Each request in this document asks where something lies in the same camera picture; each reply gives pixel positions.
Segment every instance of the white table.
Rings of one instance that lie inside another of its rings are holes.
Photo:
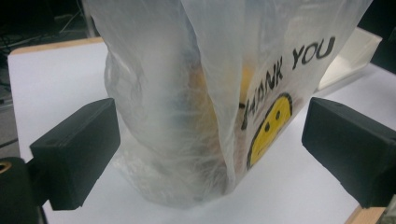
[[[20,49],[9,56],[21,156],[26,161],[38,137],[83,105],[106,98],[106,46],[97,42]],[[370,64],[317,96],[396,130],[396,76],[381,68]],[[306,107],[235,191],[219,200],[188,210],[150,203],[108,165],[78,210],[53,212],[46,203],[49,223],[344,223],[359,204],[302,146],[305,116]]]

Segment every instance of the table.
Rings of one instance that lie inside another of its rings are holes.
[[[25,49],[8,58],[21,156],[83,105],[107,98],[106,45],[100,38]],[[396,129],[396,76],[374,65],[316,93]],[[384,208],[362,210],[302,146],[305,107],[230,195],[192,209],[147,202],[108,165],[76,211],[44,209],[49,223],[375,223]]]

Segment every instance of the smiley face eye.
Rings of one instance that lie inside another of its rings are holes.
[[[264,130],[265,130],[266,133],[268,133],[268,131],[270,131],[270,123],[269,123],[269,122],[267,122],[267,123],[265,124]]]
[[[276,116],[275,116],[275,119],[276,119],[276,120],[279,120],[279,118],[280,118],[280,110],[278,110],[278,111],[276,112]]]

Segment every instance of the wooden table edge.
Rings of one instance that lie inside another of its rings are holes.
[[[36,52],[36,51],[41,51],[41,50],[47,50],[47,49],[62,49],[62,48],[67,48],[67,47],[74,47],[74,46],[87,45],[87,44],[96,44],[96,43],[102,43],[102,42],[103,42],[102,37],[71,40],[71,41],[64,41],[64,42],[59,42],[59,43],[44,44],[44,45],[37,45],[37,46],[32,46],[32,47],[24,47],[24,48],[14,49],[14,50],[12,50],[10,55],[30,53],[30,52]]]
[[[47,49],[61,49],[67,47],[74,47],[87,44],[102,43],[102,37],[94,37],[87,39],[79,39],[72,41],[65,41],[53,44],[37,45],[32,47],[25,47],[13,50],[10,55],[23,54]],[[372,207],[369,209],[363,209],[358,206],[355,211],[350,215],[346,224],[375,224],[382,216],[385,211],[385,207]]]

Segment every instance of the yellow smiley face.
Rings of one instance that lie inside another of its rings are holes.
[[[283,125],[290,119],[291,113],[291,97],[287,93],[283,93],[269,108],[252,140],[247,155],[247,168],[253,166],[262,157]]]

